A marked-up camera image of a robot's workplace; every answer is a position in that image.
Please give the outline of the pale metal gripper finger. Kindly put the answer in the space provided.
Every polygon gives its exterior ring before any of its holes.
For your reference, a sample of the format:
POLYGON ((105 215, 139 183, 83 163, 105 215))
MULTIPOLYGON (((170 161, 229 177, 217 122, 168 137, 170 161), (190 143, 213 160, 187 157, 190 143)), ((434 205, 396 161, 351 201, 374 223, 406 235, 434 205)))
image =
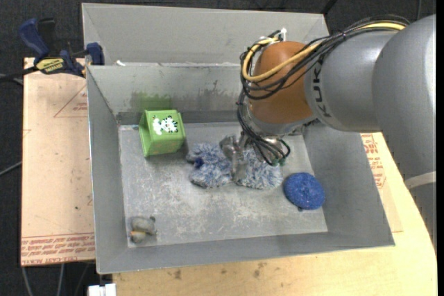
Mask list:
POLYGON ((232 179, 239 182, 246 176, 248 161, 244 157, 243 150, 235 151, 232 156, 232 179))
POLYGON ((239 140, 234 134, 224 137, 219 142, 219 147, 227 158, 237 158, 241 151, 239 140))

